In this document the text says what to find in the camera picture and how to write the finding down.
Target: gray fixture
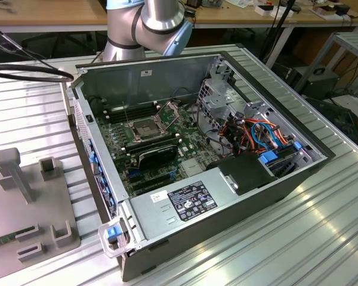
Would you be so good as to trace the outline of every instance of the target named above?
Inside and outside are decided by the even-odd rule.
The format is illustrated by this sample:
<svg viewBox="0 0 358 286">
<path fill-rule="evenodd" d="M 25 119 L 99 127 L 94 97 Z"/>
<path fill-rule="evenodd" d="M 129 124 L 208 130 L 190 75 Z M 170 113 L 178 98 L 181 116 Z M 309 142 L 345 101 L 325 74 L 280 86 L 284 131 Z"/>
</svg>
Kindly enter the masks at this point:
<svg viewBox="0 0 358 286">
<path fill-rule="evenodd" d="M 81 243 L 61 161 L 20 163 L 18 149 L 0 150 L 0 278 Z"/>
</svg>

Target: sticker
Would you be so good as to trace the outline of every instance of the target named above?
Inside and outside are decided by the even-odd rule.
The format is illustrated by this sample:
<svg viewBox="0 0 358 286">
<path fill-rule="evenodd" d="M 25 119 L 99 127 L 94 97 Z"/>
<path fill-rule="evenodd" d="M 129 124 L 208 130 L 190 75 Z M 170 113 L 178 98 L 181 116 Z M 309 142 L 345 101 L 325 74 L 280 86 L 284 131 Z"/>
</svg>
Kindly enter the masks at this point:
<svg viewBox="0 0 358 286">
<path fill-rule="evenodd" d="M 202 181 L 170 192 L 168 198 L 184 222 L 217 207 Z"/>
<path fill-rule="evenodd" d="M 167 191 L 163 190 L 160 192 L 156 192 L 155 194 L 150 195 L 150 198 L 153 200 L 153 203 L 157 203 L 158 201 L 164 200 L 167 197 Z"/>
<path fill-rule="evenodd" d="M 153 70 L 143 70 L 141 71 L 141 76 L 151 76 L 153 74 Z"/>
</svg>

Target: blue wire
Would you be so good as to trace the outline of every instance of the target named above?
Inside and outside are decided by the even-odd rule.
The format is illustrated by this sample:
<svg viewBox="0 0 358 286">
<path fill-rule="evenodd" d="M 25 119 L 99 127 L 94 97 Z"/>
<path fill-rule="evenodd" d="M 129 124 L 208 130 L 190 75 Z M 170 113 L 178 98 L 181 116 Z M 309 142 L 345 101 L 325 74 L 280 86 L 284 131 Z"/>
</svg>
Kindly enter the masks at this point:
<svg viewBox="0 0 358 286">
<path fill-rule="evenodd" d="M 253 137 L 253 140 L 257 143 L 257 144 L 260 144 L 261 146 L 265 147 L 266 150 L 269 150 L 268 146 L 266 146 L 266 144 L 260 142 L 257 138 L 256 138 L 256 134 L 255 134 L 255 125 L 256 124 L 259 124 L 259 125 L 263 125 L 268 131 L 269 131 L 269 134 L 270 136 L 273 138 L 274 142 L 278 145 L 278 146 L 284 146 L 279 140 L 277 137 L 275 137 L 275 135 L 273 134 L 272 132 L 272 129 L 271 127 L 266 124 L 266 123 L 263 123 L 263 122 L 257 122 L 255 124 L 252 125 L 252 129 L 251 129 L 251 133 L 252 133 L 252 137 Z"/>
<path fill-rule="evenodd" d="M 268 150 L 268 146 L 266 146 L 264 143 L 261 143 L 261 142 L 256 138 L 256 134 L 255 134 L 255 125 L 256 125 L 256 124 L 258 124 L 258 123 L 253 124 L 253 125 L 252 125 L 252 128 L 251 128 L 251 134 L 252 134 L 253 140 L 254 140 L 257 144 L 263 146 L 266 150 Z"/>
</svg>

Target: gray plastic bracket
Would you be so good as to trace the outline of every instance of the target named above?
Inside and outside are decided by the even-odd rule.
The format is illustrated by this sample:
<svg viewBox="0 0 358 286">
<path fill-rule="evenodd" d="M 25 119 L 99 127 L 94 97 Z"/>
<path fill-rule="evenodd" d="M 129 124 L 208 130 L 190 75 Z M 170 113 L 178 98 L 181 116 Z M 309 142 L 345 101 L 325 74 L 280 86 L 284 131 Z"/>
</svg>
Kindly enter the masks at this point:
<svg viewBox="0 0 358 286">
<path fill-rule="evenodd" d="M 52 240 L 56 247 L 66 246 L 74 240 L 73 232 L 70 227 L 69 221 L 67 220 L 67 221 L 65 221 L 65 223 L 66 223 L 67 234 L 59 236 L 59 237 L 57 237 L 58 235 L 54 229 L 54 226 L 53 225 L 50 226 Z"/>
<path fill-rule="evenodd" d="M 12 176 L 26 203 L 29 204 L 33 202 L 32 189 L 19 166 L 20 163 L 20 152 L 17 148 L 0 150 L 0 173 L 3 177 Z"/>
<path fill-rule="evenodd" d="M 0 186 L 4 191 L 8 191 L 9 189 L 14 189 L 16 187 L 16 183 L 14 182 L 12 176 L 9 176 L 0 179 Z"/>
<path fill-rule="evenodd" d="M 30 246 L 17 250 L 17 259 L 21 262 L 25 262 L 34 257 L 40 256 L 44 253 L 44 248 L 41 243 L 35 243 Z"/>
<path fill-rule="evenodd" d="M 60 176 L 54 157 L 43 158 L 38 161 L 44 181 Z"/>
<path fill-rule="evenodd" d="M 33 230 L 24 232 L 23 234 L 18 234 L 14 238 L 22 242 L 24 240 L 28 240 L 30 238 L 36 237 L 40 233 L 41 233 L 41 228 L 39 227 L 39 225 L 35 225 Z"/>
</svg>

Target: circuit board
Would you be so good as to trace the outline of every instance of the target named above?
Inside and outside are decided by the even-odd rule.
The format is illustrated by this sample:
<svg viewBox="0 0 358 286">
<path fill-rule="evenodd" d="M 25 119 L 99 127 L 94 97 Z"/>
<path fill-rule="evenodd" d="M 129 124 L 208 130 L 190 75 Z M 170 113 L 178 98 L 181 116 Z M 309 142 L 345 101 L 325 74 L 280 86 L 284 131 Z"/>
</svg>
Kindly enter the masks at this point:
<svg viewBox="0 0 358 286">
<path fill-rule="evenodd" d="M 148 131 L 144 134 L 147 139 L 152 133 L 155 133 L 157 137 L 173 133 L 179 135 L 181 141 L 176 147 L 178 148 L 177 156 L 175 159 L 161 166 L 154 166 L 142 172 L 135 167 L 134 169 L 137 173 L 135 176 L 131 176 L 129 172 L 131 170 L 130 168 L 133 169 L 132 162 L 135 161 L 135 156 L 129 154 L 126 155 L 122 147 L 124 147 L 125 144 L 135 143 L 135 145 L 137 145 L 138 142 L 136 141 L 141 138 L 135 138 L 135 133 L 130 128 L 130 123 L 128 122 L 113 124 L 106 122 L 105 118 L 96 119 L 109 153 L 118 170 L 119 176 L 130 196 L 133 197 L 144 194 L 153 189 L 188 178 L 192 175 L 191 171 L 184 170 L 183 166 L 189 166 L 193 163 L 198 170 L 198 172 L 195 173 L 199 173 L 200 169 L 201 171 L 204 171 L 207 165 L 220 159 L 212 147 L 207 143 L 206 137 L 200 134 L 196 124 L 193 124 L 195 120 L 194 115 L 188 112 L 185 107 L 178 107 L 177 113 L 179 117 L 172 123 L 176 118 L 176 115 L 170 108 L 162 108 L 159 112 L 159 123 L 163 127 L 169 126 L 170 123 L 172 123 L 171 126 L 166 129 L 160 129 L 159 132 L 146 128 L 145 130 Z M 156 117 L 150 116 L 134 120 L 134 127 L 136 126 L 135 123 L 141 122 L 142 120 L 149 125 L 149 119 L 156 120 Z M 155 178 L 157 178 L 159 183 L 157 182 L 156 184 L 139 188 L 139 186 L 144 185 L 145 182 L 151 182 Z"/>
</svg>

